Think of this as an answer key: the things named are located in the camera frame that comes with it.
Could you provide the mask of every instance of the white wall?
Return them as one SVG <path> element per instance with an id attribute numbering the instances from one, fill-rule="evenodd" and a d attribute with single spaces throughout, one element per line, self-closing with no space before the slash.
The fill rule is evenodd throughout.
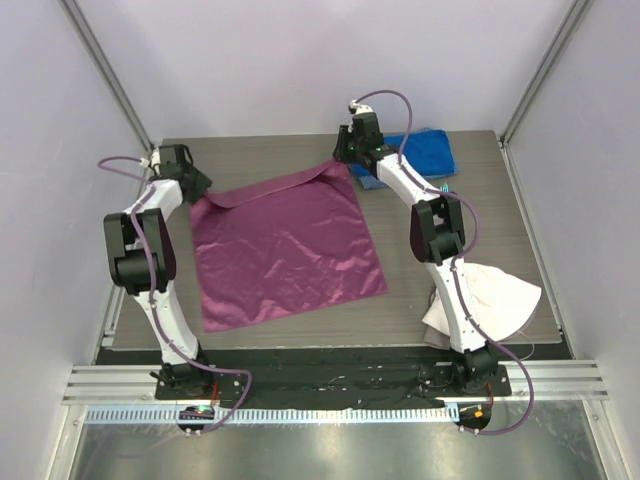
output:
<path id="1" fill-rule="evenodd" d="M 41 480 L 101 326 L 102 217 L 136 189 L 95 163 L 141 147 L 57 2 L 3 2 L 0 37 L 0 478 Z"/>
<path id="2" fill-rule="evenodd" d="M 402 91 L 416 127 L 502 130 L 571 0 L 80 0 L 149 134 L 333 133 Z M 402 130 L 401 102 L 375 100 Z"/>
<path id="3" fill-rule="evenodd" d="M 636 455 L 640 3 L 593 3 L 512 152 L 569 339 L 578 354 L 597 359 Z"/>

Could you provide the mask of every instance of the white fabric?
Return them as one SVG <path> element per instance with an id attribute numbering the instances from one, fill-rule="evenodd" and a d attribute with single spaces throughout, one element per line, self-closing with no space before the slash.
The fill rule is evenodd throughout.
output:
<path id="1" fill-rule="evenodd" d="M 494 340 L 503 340 L 520 330 L 540 300 L 540 287 L 509 275 L 499 268 L 465 263 L 464 273 L 473 297 L 477 319 L 482 329 Z M 437 291 L 422 323 L 449 336 L 449 324 Z M 432 343 L 429 337 L 427 333 L 425 341 Z"/>

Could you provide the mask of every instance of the purple cable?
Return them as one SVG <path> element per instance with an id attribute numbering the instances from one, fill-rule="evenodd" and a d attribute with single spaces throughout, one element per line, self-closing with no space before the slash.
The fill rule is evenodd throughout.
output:
<path id="1" fill-rule="evenodd" d="M 149 187 L 147 189 L 147 192 L 142 196 L 142 198 L 140 198 L 136 202 L 135 206 L 131 210 L 131 224 L 133 225 L 133 228 L 136 231 L 136 234 L 138 235 L 138 239 L 140 240 L 140 244 L 142 245 L 142 249 L 144 250 L 145 257 L 147 258 L 147 264 L 149 265 L 149 272 L 150 272 L 149 277 L 151 280 L 150 287 L 149 287 L 149 305 L 151 306 L 151 315 L 153 317 L 153 323 L 156 326 L 156 330 L 160 335 L 160 338 L 162 339 L 163 342 L 169 345 L 169 348 L 171 348 L 171 350 L 173 350 L 176 355 L 182 358 L 185 362 L 193 365 L 196 368 L 199 368 L 200 370 L 204 370 L 212 373 L 218 373 L 218 374 L 245 375 L 247 377 L 247 384 L 244 387 L 244 390 L 242 391 L 242 395 L 240 395 L 240 398 L 238 399 L 236 404 L 231 408 L 229 413 L 227 413 L 224 417 L 222 417 L 216 423 L 202 429 L 202 433 L 212 432 L 213 430 L 216 430 L 217 428 L 222 426 L 229 418 L 231 418 L 231 416 L 244 403 L 245 399 L 247 398 L 247 394 L 249 393 L 249 389 L 251 388 L 251 383 L 253 382 L 253 375 L 249 370 L 231 369 L 231 368 L 215 368 L 215 367 L 210 367 L 208 365 L 204 365 L 202 363 L 196 362 L 195 360 L 189 358 L 187 355 L 182 353 L 180 349 L 173 344 L 173 340 L 171 340 L 163 330 L 162 324 L 160 323 L 160 319 L 158 318 L 158 313 L 156 311 L 155 300 L 153 298 L 153 294 L 156 291 L 155 263 L 153 261 L 153 256 L 151 254 L 151 248 L 149 247 L 149 242 L 147 242 L 147 237 L 145 236 L 144 230 L 142 230 L 142 227 L 140 226 L 140 223 L 138 222 L 138 217 L 136 215 L 138 211 L 144 206 L 144 204 L 151 198 L 151 196 L 154 194 L 156 189 L 155 189 L 155 186 L 153 185 L 153 182 L 147 180 L 144 177 L 141 177 L 139 175 L 135 175 L 132 173 L 128 173 L 128 172 L 125 172 L 124 170 L 109 167 L 106 165 L 107 163 L 113 160 L 129 160 L 139 164 L 141 163 L 139 158 L 125 157 L 125 156 L 107 157 L 107 158 L 103 158 L 98 162 L 98 168 L 107 170 L 109 172 L 118 173 L 120 175 L 124 175 L 125 177 L 133 178 L 134 180 L 138 180 Z"/>
<path id="2" fill-rule="evenodd" d="M 489 335 L 487 335 L 487 333 L 484 330 L 482 330 L 482 328 L 480 328 L 480 325 L 478 325 L 478 323 L 473 319 L 473 317 L 471 316 L 471 312 L 469 311 L 469 308 L 467 307 L 467 304 L 464 301 L 464 297 L 462 295 L 462 287 L 460 286 L 460 279 L 458 278 L 458 271 L 457 271 L 457 268 L 456 268 L 456 262 L 459 259 L 461 259 L 462 257 L 464 257 L 465 255 L 467 255 L 469 252 L 471 252 L 476 247 L 476 245 L 478 244 L 478 238 L 479 238 L 479 235 L 480 235 L 480 218 L 478 216 L 478 211 L 476 210 L 476 208 L 467 199 L 465 199 L 464 197 L 461 197 L 458 194 L 455 194 L 455 193 L 452 193 L 452 192 L 442 192 L 440 190 L 435 190 L 435 189 L 432 189 L 432 188 L 425 188 L 423 183 L 422 183 L 422 179 L 415 178 L 412 175 L 412 173 L 405 168 L 405 166 L 402 164 L 402 152 L 404 152 L 404 147 L 407 144 L 407 140 L 409 139 L 409 134 L 411 133 L 411 127 L 413 126 L 413 109 L 411 108 L 411 103 L 409 102 L 409 99 L 407 97 L 405 97 L 402 93 L 397 92 L 395 90 L 376 90 L 374 92 L 367 93 L 366 95 L 363 95 L 362 97 L 358 98 L 356 100 L 356 102 L 360 103 L 362 100 L 364 100 L 366 98 L 373 97 L 373 96 L 379 95 L 381 93 L 388 93 L 388 94 L 400 97 L 404 101 L 405 105 L 407 106 L 407 112 L 409 114 L 409 121 L 407 122 L 407 130 L 406 130 L 406 132 L 404 134 L 404 137 L 402 138 L 402 143 L 400 143 L 400 147 L 398 148 L 398 165 L 400 166 L 400 169 L 404 172 L 404 174 L 407 177 L 409 177 L 409 179 L 418 188 L 420 188 L 423 191 L 428 192 L 428 193 L 432 193 L 432 194 L 435 194 L 435 195 L 442 195 L 442 196 L 445 196 L 445 197 L 449 197 L 449 198 L 453 198 L 455 200 L 458 200 L 465 207 L 467 207 L 469 209 L 469 211 L 471 212 L 471 216 L 473 217 L 473 222 L 474 222 L 475 227 L 476 227 L 475 228 L 475 232 L 473 233 L 473 238 L 471 239 L 471 242 L 469 243 L 469 246 L 464 251 L 460 252 L 458 255 L 453 257 L 453 261 L 451 262 L 451 272 L 453 273 L 453 283 L 455 284 L 456 293 L 458 294 L 458 298 L 460 299 L 460 305 L 462 306 L 462 310 L 464 311 L 466 319 L 473 326 L 473 328 L 475 328 L 478 331 L 478 333 L 480 333 L 480 335 L 482 335 L 485 338 L 485 340 L 487 340 L 491 345 L 493 345 L 495 348 L 500 350 L 502 353 L 504 353 L 506 356 L 508 356 L 509 358 L 511 358 L 513 361 L 515 361 L 518 364 L 518 366 L 522 369 L 522 373 L 524 374 L 524 376 L 525 376 L 525 378 L 527 380 L 527 384 L 529 385 L 529 404 L 527 405 L 527 409 L 525 410 L 524 414 L 522 415 L 522 418 L 520 418 L 520 420 L 518 420 L 516 423 L 514 423 L 513 425 L 511 425 L 510 427 L 507 427 L 507 428 L 503 428 L 503 429 L 500 429 L 500 430 L 490 430 L 488 432 L 485 432 L 485 431 L 476 432 L 475 430 L 473 430 L 473 429 L 471 429 L 469 427 L 465 427 L 465 430 L 468 431 L 468 432 L 471 432 L 471 433 L 477 433 L 478 435 L 502 435 L 504 433 L 513 432 L 518 427 L 520 427 L 524 422 L 527 421 L 527 419 L 529 418 L 529 416 L 531 415 L 531 412 L 533 410 L 534 392 L 533 392 L 533 381 L 531 380 L 531 375 L 529 374 L 529 371 L 527 370 L 527 367 L 524 365 L 522 360 L 520 360 L 517 357 L 517 355 L 515 355 L 513 352 L 511 352 L 511 350 L 509 350 L 505 346 L 503 346 L 500 343 L 498 343 L 497 341 L 495 341 Z"/>

